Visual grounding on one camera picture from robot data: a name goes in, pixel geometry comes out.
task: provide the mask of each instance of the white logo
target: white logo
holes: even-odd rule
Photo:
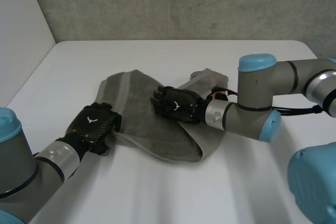
[[[93,123],[93,122],[96,122],[96,121],[98,121],[98,119],[91,120],[91,119],[88,117],[88,121],[89,121],[89,123]]]
[[[180,107],[177,102],[175,102],[175,104],[176,104],[176,108],[174,109],[174,111]]]

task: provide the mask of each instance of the white table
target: white table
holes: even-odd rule
[[[259,52],[278,61],[315,58],[297,41],[68,41],[51,50],[9,107],[37,152],[63,136],[107,76],[139,69],[178,87],[191,72],[211,68],[236,90],[238,59]],[[312,106],[301,95],[275,97],[274,104]],[[32,223],[309,223],[288,191],[286,167],[295,151],[333,142],[334,122],[325,113],[283,118],[272,144],[226,134],[209,159],[194,165],[125,146],[108,157],[88,154]]]

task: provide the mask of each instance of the blue cap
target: blue cap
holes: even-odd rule
[[[312,223],[336,223],[336,143],[304,148],[288,164],[289,190]]]
[[[0,143],[16,136],[22,129],[13,110],[0,108]]]
[[[0,223],[5,224],[25,224],[20,219],[16,218],[14,215],[11,215],[0,209]]]
[[[333,63],[336,63],[336,59],[335,58],[328,58],[328,60],[331,60]]]
[[[270,68],[277,63],[274,55],[254,54],[245,55],[239,59],[239,72],[254,72]]]
[[[281,127],[281,114],[277,110],[273,110],[265,124],[261,129],[261,133],[259,135],[259,141],[270,143],[275,140],[280,132]]]

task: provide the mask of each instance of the towel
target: towel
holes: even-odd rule
[[[179,88],[193,90],[206,97],[213,86],[227,88],[228,78],[205,69],[191,74]],[[201,162],[220,145],[224,132],[204,124],[186,124],[154,113],[150,97],[161,84],[133,70],[108,77],[100,84],[96,102],[106,102],[122,115],[120,132],[114,132],[118,144],[137,146],[149,154],[170,162]]]

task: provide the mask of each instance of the robot wrist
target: robot wrist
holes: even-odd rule
[[[57,139],[56,141],[61,141],[69,144],[77,152],[79,159],[82,160],[85,153],[89,151],[89,145],[83,141],[81,135],[77,133],[68,133],[64,137]]]

